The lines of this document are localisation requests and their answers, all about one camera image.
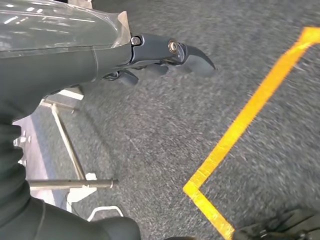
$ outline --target gray carpet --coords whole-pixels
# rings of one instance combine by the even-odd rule
[[[94,0],[95,9],[127,10],[134,32],[169,35],[208,53],[208,79],[171,69],[141,71],[134,88],[99,81],[83,86],[78,113],[63,112],[86,172],[118,178],[74,207],[87,218],[118,205],[139,223],[142,239],[174,235],[222,239],[183,186],[303,27],[319,26],[316,0]],[[320,210],[320,58],[312,47],[201,190],[235,227],[295,206]],[[33,116],[57,176],[75,177],[48,109]]]

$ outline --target clear plastic cover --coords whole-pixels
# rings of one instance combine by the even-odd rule
[[[0,2],[0,58],[128,44],[127,13],[106,13],[53,0]]]

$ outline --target yellow tape line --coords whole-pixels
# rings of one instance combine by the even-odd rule
[[[320,43],[320,28],[305,27],[294,46],[280,57],[229,129],[193,174],[183,191],[226,240],[234,229],[199,191],[309,47]]]

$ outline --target metal rod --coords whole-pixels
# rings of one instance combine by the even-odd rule
[[[118,183],[118,180],[29,180],[30,189],[38,190],[65,190],[88,188],[112,188]]]
[[[54,118],[55,122],[57,123],[57,128],[59,129],[60,134],[61,134],[61,137],[63,140],[63,143],[66,148],[66,151],[68,152],[69,156],[70,157],[71,161],[72,162],[74,169],[75,170],[75,173],[78,176],[78,179],[85,180],[86,175],[85,174],[85,171],[82,169],[82,164],[78,159],[78,157],[75,155],[75,150],[72,147],[72,145],[70,141],[70,138],[67,134],[67,131],[66,130],[63,121],[59,117],[59,111],[57,108],[56,104],[54,103],[51,109],[52,111],[53,117]]]

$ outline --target metal bolt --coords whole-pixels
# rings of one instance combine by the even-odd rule
[[[138,46],[141,44],[141,39],[138,36],[134,36],[131,39],[131,44],[132,46]]]
[[[171,40],[168,46],[172,54],[176,54],[178,51],[178,44],[176,41]]]

